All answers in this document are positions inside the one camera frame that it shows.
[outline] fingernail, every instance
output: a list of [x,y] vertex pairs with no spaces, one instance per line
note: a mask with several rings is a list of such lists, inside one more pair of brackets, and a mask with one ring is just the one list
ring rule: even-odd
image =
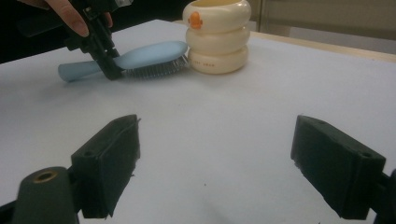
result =
[[81,21],[76,21],[75,23],[73,23],[73,30],[84,37],[87,37],[90,34],[87,26]]

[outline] white table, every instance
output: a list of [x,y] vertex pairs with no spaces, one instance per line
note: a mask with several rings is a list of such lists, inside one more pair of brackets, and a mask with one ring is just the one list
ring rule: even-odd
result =
[[[184,40],[151,21],[113,34],[119,52]],[[251,37],[225,76],[187,69],[152,81],[74,83],[57,66],[90,60],[58,49],[0,64],[0,204],[21,180],[70,155],[111,120],[137,114],[142,158],[115,216],[81,223],[373,223],[340,219],[290,159],[297,115],[328,121],[396,168],[396,63]]]

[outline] cream container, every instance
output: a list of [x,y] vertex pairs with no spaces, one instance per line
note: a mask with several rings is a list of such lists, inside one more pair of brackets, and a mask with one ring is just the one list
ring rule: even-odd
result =
[[198,0],[183,11],[189,27],[186,42],[191,67],[207,74],[225,74],[248,60],[246,27],[251,14],[247,0]]

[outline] light blue hairbrush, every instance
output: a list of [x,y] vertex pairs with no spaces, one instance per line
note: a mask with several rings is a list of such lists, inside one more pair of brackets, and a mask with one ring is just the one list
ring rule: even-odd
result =
[[[120,69],[125,70],[126,77],[163,77],[188,66],[185,56],[187,48],[187,44],[182,41],[166,41],[133,49],[114,58],[114,62]],[[66,82],[101,71],[96,61],[64,63],[58,67],[59,76]]]

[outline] hand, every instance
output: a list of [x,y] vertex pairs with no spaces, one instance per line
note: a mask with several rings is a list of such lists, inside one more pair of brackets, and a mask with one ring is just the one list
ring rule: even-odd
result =
[[[40,7],[44,9],[52,9],[61,17],[61,19],[66,23],[72,30],[81,36],[88,36],[90,34],[88,26],[82,19],[81,15],[73,8],[68,0],[19,0],[24,4],[33,7]],[[113,20],[110,14],[105,13],[107,18],[108,27],[113,26]]]

